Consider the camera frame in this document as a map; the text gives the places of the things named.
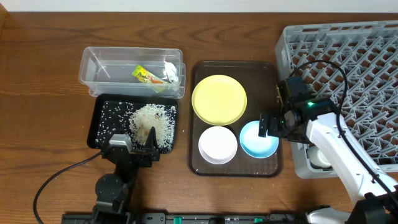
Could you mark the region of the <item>brown plastic tray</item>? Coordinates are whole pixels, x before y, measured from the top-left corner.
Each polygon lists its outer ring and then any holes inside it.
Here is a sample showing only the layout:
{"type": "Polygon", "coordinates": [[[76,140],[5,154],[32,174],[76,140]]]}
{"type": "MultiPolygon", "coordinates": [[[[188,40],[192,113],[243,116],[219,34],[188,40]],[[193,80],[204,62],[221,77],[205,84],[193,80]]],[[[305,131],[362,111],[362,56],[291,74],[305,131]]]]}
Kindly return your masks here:
{"type": "MultiPolygon", "coordinates": [[[[258,120],[262,112],[270,114],[278,112],[279,104],[275,88],[278,78],[273,65],[267,62],[202,61],[192,70],[192,88],[210,75],[230,76],[240,82],[246,91],[248,104],[244,114],[236,122],[226,126],[237,138],[244,125],[258,120]]],[[[198,141],[202,132],[210,127],[210,124],[202,121],[195,113],[190,115],[188,167],[196,175],[271,178],[282,171],[282,146],[278,146],[273,155],[257,159],[245,153],[238,144],[237,153],[231,161],[221,165],[207,162],[200,155],[198,141]]]]}

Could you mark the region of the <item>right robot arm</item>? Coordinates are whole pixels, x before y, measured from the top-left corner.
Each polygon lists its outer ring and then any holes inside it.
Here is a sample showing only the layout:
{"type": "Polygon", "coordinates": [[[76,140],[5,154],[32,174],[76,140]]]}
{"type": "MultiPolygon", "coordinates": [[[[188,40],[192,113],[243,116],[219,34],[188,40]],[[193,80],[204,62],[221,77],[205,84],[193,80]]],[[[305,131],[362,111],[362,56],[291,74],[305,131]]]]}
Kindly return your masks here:
{"type": "Polygon", "coordinates": [[[261,114],[259,136],[313,144],[348,192],[351,212],[319,206],[305,213],[306,223],[397,223],[397,181],[366,153],[329,98],[289,103],[278,116],[261,114]]]}

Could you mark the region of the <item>black plastic bin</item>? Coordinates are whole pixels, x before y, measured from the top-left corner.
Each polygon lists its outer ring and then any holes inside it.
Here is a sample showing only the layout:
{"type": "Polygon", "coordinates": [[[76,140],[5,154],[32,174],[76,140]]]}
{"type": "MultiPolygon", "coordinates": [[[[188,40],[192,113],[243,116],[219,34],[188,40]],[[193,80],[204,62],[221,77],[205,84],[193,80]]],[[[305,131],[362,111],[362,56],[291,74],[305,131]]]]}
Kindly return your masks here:
{"type": "Polygon", "coordinates": [[[106,101],[117,101],[117,102],[128,102],[128,103],[145,103],[145,104],[157,104],[157,105],[175,105],[177,107],[178,112],[178,103],[175,99],[171,98],[157,98],[150,96],[125,96],[125,95],[110,95],[110,94],[102,94],[97,97],[93,117],[91,120],[88,137],[87,137],[87,145],[92,149],[100,149],[94,147],[94,131],[97,130],[99,125],[99,118],[102,106],[106,101]]]}

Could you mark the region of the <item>grey dishwasher rack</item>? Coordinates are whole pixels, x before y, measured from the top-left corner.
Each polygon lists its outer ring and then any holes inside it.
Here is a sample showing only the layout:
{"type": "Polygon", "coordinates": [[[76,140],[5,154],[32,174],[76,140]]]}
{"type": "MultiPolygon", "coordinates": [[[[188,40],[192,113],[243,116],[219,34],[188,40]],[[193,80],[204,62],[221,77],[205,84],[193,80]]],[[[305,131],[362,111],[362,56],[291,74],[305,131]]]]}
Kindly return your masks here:
{"type": "Polygon", "coordinates": [[[343,102],[353,136],[384,172],[397,172],[397,21],[287,26],[275,47],[280,80],[343,102]]]}

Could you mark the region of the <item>white tissue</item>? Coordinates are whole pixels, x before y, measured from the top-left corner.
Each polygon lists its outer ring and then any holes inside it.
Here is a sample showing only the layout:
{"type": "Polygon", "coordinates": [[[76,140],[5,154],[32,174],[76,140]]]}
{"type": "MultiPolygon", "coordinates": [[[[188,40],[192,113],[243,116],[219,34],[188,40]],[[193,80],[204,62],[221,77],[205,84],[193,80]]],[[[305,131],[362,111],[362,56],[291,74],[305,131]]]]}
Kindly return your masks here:
{"type": "Polygon", "coordinates": [[[167,76],[168,82],[177,83],[179,78],[176,66],[171,62],[165,62],[164,68],[164,73],[167,76]]]}

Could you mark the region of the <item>clear plastic bin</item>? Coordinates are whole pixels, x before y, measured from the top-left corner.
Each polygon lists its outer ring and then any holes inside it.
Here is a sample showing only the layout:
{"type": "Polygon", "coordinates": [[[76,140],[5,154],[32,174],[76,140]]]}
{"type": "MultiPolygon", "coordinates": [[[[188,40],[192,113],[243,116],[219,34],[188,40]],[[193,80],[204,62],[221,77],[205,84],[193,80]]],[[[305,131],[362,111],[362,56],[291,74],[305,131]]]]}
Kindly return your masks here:
{"type": "Polygon", "coordinates": [[[179,49],[145,47],[87,47],[83,51],[79,81],[89,87],[91,96],[122,94],[131,96],[159,96],[183,98],[186,68],[179,49]],[[168,82],[164,73],[165,62],[173,63],[179,81],[168,82]],[[137,65],[143,66],[164,84],[141,83],[132,76],[137,65]]]}

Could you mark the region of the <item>yellow plate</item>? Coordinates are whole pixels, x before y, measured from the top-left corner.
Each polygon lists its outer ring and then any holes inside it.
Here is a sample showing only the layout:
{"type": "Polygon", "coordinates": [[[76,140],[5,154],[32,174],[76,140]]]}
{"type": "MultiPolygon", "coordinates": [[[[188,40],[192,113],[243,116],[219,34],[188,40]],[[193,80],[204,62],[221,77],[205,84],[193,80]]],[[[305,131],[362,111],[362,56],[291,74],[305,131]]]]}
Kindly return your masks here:
{"type": "Polygon", "coordinates": [[[248,97],[242,84],[227,75],[211,75],[193,89],[192,108],[204,122],[226,126],[244,114],[248,97]]]}

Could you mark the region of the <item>green snack wrapper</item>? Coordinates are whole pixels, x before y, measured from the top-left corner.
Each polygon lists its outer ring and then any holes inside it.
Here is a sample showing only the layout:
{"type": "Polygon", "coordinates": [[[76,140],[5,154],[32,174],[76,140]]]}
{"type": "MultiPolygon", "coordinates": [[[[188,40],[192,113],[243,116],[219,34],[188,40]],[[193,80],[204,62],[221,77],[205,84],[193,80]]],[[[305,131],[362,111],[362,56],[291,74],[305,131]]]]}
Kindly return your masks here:
{"type": "Polygon", "coordinates": [[[141,83],[146,84],[164,84],[165,80],[155,76],[150,71],[146,70],[143,66],[137,65],[132,72],[132,76],[136,77],[141,83]]]}

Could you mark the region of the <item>pale green cup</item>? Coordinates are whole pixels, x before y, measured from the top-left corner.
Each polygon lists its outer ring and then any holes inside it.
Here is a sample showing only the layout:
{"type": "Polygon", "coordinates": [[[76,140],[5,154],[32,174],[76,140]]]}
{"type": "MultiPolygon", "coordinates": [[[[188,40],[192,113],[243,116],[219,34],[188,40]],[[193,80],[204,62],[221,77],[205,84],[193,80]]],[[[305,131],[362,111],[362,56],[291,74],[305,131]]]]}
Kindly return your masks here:
{"type": "Polygon", "coordinates": [[[307,156],[308,156],[309,161],[315,167],[321,167],[322,169],[326,169],[326,168],[329,168],[331,166],[331,164],[329,163],[328,159],[321,152],[321,150],[318,147],[316,147],[316,146],[311,146],[307,150],[307,156]]]}

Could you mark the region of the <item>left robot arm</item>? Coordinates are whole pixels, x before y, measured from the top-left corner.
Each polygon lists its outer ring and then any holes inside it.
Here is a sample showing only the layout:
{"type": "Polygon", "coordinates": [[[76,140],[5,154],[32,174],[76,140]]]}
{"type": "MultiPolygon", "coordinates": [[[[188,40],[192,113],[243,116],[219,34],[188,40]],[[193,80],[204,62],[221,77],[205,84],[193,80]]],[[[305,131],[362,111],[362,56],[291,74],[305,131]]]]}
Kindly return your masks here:
{"type": "Polygon", "coordinates": [[[100,177],[95,185],[97,196],[91,222],[93,224],[131,224],[139,216],[130,211],[132,192],[141,167],[151,167],[160,160],[155,128],[150,128],[142,152],[132,151],[132,140],[127,134],[114,134],[101,148],[103,159],[116,165],[112,174],[100,177]]]}

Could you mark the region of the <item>blue bowl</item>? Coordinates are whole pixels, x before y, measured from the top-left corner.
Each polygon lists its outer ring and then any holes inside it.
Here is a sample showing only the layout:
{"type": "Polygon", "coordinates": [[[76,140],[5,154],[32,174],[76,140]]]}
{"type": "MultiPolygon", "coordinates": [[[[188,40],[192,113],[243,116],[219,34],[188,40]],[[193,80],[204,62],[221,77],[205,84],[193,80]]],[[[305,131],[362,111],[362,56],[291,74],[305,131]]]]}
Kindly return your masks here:
{"type": "Polygon", "coordinates": [[[244,125],[239,142],[246,154],[256,159],[265,159],[273,155],[279,147],[279,138],[274,136],[260,137],[259,121],[251,121],[244,125]]]}

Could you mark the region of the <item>food scraps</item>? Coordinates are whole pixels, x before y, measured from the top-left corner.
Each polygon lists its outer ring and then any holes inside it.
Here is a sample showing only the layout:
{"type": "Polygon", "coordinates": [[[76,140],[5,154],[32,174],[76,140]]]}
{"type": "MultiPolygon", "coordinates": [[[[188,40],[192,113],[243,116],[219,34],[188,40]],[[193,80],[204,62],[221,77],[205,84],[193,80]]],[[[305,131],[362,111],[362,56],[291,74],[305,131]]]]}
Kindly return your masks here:
{"type": "Polygon", "coordinates": [[[169,153],[174,146],[177,107],[106,101],[94,131],[94,147],[101,148],[114,134],[127,134],[134,151],[143,151],[150,129],[155,128],[158,149],[169,153]]]}

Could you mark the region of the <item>white bowl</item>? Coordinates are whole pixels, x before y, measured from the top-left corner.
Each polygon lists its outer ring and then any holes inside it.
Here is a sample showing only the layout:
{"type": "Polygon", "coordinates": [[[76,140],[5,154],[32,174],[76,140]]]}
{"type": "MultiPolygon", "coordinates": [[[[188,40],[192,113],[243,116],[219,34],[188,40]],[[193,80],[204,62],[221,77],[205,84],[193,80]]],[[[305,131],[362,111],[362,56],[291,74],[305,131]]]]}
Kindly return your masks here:
{"type": "Polygon", "coordinates": [[[210,164],[228,163],[238,150],[238,142],[232,131],[223,126],[206,129],[198,140],[198,150],[210,164]]]}

